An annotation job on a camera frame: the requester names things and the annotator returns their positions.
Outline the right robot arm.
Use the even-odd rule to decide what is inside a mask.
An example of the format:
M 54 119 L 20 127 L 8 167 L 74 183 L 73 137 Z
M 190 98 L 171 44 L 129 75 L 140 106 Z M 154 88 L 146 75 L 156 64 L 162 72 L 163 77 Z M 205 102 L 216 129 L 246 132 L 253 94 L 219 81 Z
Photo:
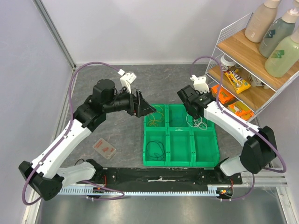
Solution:
M 214 178 L 218 183 L 226 183 L 236 173 L 248 171 L 257 174 L 276 158 L 276 140 L 270 127 L 260 128 L 244 121 L 223 107 L 211 93 L 201 94 L 190 85 L 179 90 L 177 95 L 190 116 L 215 123 L 242 146 L 239 156 L 217 165 Z

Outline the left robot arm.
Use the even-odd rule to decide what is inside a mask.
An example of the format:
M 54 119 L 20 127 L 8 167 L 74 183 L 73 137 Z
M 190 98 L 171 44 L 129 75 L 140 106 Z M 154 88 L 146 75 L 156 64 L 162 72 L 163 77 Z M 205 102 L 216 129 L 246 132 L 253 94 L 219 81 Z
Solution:
M 71 114 L 67 127 L 51 145 L 33 161 L 19 165 L 25 185 L 48 201 L 68 185 L 88 180 L 99 183 L 103 177 L 102 166 L 93 159 L 68 168 L 61 165 L 77 145 L 106 120 L 108 113 L 120 111 L 139 118 L 155 113 L 156 109 L 143 98 L 140 90 L 130 93 L 123 87 L 118 94 L 112 80 L 99 80 L 92 95 Z

